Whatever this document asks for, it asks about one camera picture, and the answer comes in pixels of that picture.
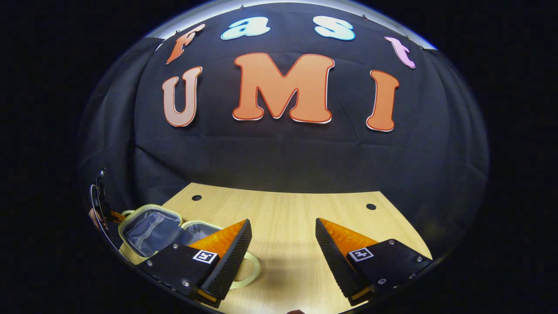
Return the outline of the pale yellow small suitcase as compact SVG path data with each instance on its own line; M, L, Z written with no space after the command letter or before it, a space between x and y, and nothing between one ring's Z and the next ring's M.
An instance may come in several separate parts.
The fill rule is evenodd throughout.
M178 213L154 204L126 211L122 215L126 219L118 225L118 234L123 258L131 262L142 276L167 290L170 289L146 274L146 260L170 245L177 248L178 244L193 244L224 229L201 220L184 221ZM259 260L247 250L230 290L250 284L260 272Z

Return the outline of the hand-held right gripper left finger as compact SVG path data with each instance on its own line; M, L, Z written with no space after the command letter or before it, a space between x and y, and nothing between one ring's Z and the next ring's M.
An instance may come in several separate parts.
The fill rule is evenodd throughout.
M168 246L146 260L146 274L177 294L218 308L252 239L244 219L193 244Z

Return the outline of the black backdrop cloth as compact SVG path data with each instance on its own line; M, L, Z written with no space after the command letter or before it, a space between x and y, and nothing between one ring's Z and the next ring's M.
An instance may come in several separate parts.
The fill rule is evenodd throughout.
M97 84L81 198L102 169L114 209L190 183L380 191L440 258L480 208L490 146L459 70L393 19L338 0L217 0L148 32Z

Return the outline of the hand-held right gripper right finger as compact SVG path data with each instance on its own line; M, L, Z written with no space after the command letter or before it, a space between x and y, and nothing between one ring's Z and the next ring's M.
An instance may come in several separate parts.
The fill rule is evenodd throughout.
M401 241L375 241L321 217L316 219L315 236L351 306L393 294L432 264Z

